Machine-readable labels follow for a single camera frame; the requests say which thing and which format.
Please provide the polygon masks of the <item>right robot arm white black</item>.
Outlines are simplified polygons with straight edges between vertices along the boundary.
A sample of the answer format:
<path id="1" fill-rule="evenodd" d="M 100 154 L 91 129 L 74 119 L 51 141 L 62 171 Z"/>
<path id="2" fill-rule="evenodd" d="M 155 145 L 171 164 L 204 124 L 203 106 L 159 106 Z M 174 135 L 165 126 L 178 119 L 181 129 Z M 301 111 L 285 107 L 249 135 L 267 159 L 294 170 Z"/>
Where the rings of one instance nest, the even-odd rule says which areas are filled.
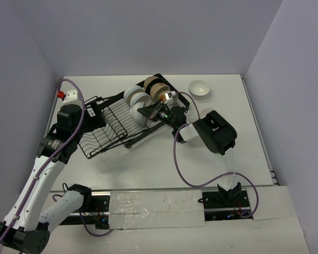
<path id="1" fill-rule="evenodd" d="M 185 143 L 194 138 L 200 138 L 206 148 L 223 158 L 229 158 L 226 152 L 235 146 L 237 132 L 219 113 L 210 111 L 203 118 L 198 118 L 196 121 L 189 123 L 184 112 L 184 109 L 179 106 L 168 108 L 163 103 L 157 103 L 152 106 L 142 107 L 137 110 L 142 116 L 147 119 L 157 122 L 161 121 L 173 129 L 173 161 L 179 177 L 182 181 L 192 188 L 202 188 L 212 182 L 230 176 L 235 178 L 239 173 L 233 169 L 227 169 L 224 173 L 200 185 L 189 183 L 182 175 L 178 161 L 176 158 L 176 144 Z"/>

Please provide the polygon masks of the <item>beige floral bowl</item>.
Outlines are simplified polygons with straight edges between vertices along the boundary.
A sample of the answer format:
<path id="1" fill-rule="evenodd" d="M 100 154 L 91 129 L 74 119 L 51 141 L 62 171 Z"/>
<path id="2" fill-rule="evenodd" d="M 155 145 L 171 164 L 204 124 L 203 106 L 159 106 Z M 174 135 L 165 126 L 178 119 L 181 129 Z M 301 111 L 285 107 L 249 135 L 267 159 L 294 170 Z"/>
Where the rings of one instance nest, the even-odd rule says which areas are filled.
<path id="1" fill-rule="evenodd" d="M 161 79 L 157 76 L 150 76 L 150 77 L 147 77 L 145 80 L 144 80 L 144 91 L 146 93 L 150 93 L 151 91 L 151 83 L 153 84 L 157 84 L 157 83 L 160 83 L 161 82 Z"/>
<path id="2" fill-rule="evenodd" d="M 157 102 L 160 93 L 169 91 L 170 87 L 164 83 L 156 83 L 151 87 L 150 96 L 153 102 Z"/>
<path id="3" fill-rule="evenodd" d="M 176 104 L 178 99 L 179 99 L 179 94 L 175 91 L 172 91 L 172 99 L 173 99 L 173 103 L 172 104 Z"/>

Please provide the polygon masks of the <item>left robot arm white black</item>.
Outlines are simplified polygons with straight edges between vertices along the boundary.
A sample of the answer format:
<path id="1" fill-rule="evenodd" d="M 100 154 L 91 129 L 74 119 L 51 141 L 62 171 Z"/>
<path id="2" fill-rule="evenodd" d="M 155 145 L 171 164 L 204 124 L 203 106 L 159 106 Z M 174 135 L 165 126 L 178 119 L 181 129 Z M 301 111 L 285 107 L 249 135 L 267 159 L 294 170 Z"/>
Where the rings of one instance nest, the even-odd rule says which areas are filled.
<path id="1" fill-rule="evenodd" d="M 48 194 L 82 136 L 106 125 L 103 113 L 94 116 L 81 106 L 68 104 L 57 113 L 57 122 L 40 142 L 31 175 L 16 203 L 0 222 L 0 245 L 21 253 L 42 253 L 52 231 L 72 212 L 92 207 L 92 190 L 74 184 L 64 197 L 43 211 Z"/>

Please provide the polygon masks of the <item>white ribbed bowl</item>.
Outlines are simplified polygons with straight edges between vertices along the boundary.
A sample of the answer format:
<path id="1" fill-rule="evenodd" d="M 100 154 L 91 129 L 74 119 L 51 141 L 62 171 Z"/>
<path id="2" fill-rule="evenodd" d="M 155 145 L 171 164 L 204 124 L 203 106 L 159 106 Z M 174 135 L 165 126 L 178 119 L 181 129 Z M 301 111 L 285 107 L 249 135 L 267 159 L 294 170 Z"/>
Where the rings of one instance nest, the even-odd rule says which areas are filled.
<path id="1" fill-rule="evenodd" d="M 146 92 L 139 92 L 133 94 L 130 100 L 130 107 L 133 107 L 135 104 L 144 102 L 145 106 L 150 106 L 152 99 Z"/>
<path id="2" fill-rule="evenodd" d="M 140 92 L 143 92 L 143 91 L 144 91 L 144 89 L 142 87 L 138 86 L 138 85 L 130 86 L 124 91 L 123 99 L 129 105 L 132 96 L 134 94 L 136 94 L 136 93 L 140 93 Z"/>

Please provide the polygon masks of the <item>cream floral bowl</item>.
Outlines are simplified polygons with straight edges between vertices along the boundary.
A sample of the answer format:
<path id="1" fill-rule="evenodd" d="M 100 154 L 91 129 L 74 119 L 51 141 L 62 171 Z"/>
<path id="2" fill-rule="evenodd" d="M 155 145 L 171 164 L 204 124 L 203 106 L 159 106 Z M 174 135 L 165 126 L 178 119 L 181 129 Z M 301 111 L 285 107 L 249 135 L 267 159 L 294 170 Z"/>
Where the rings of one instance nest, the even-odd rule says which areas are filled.
<path id="1" fill-rule="evenodd" d="M 204 118 L 208 113 L 210 113 L 211 111 L 213 111 L 213 108 L 205 108 L 200 112 L 200 118 Z"/>

